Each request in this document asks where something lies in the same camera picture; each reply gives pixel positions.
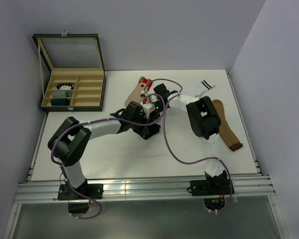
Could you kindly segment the beige reindeer sock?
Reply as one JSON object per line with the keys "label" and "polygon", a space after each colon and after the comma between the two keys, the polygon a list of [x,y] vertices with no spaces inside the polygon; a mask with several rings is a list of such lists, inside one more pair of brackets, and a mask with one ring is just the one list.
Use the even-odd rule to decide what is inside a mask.
{"label": "beige reindeer sock", "polygon": [[143,98],[141,98],[141,91],[144,90],[145,94],[147,94],[151,86],[152,86],[151,79],[140,77],[136,87],[132,90],[132,92],[129,94],[128,98],[126,99],[125,107],[127,107],[131,101],[140,103],[143,100]]}

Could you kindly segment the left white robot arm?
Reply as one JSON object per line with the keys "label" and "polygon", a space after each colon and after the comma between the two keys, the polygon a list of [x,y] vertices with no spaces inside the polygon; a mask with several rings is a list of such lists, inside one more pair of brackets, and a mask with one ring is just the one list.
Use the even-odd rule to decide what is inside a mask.
{"label": "left white robot arm", "polygon": [[140,104],[131,101],[127,107],[94,122],[66,118],[49,140],[48,148],[58,158],[57,163],[71,184],[69,193],[76,199],[85,197],[87,193],[87,179],[82,172],[80,159],[90,140],[129,129],[143,139],[148,139],[159,132],[160,125],[155,122],[163,109],[162,103]]}

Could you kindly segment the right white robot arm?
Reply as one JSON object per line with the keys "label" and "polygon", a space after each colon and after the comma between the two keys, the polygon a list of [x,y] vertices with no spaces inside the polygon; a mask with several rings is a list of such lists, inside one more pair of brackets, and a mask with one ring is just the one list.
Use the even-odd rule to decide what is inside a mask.
{"label": "right white robot arm", "polygon": [[190,97],[182,94],[180,91],[171,92],[166,88],[165,84],[156,86],[154,93],[162,98],[161,104],[165,105],[162,110],[162,130],[168,151],[176,161],[184,165],[206,162],[206,190],[211,194],[217,194],[223,188],[223,183],[231,182],[230,172],[224,162],[217,156],[208,156],[193,162],[182,161],[173,153],[166,135],[166,114],[168,108],[185,111],[188,115],[191,129],[197,137],[202,137],[208,141],[211,136],[218,135],[221,119],[211,99],[208,96],[202,98]]}

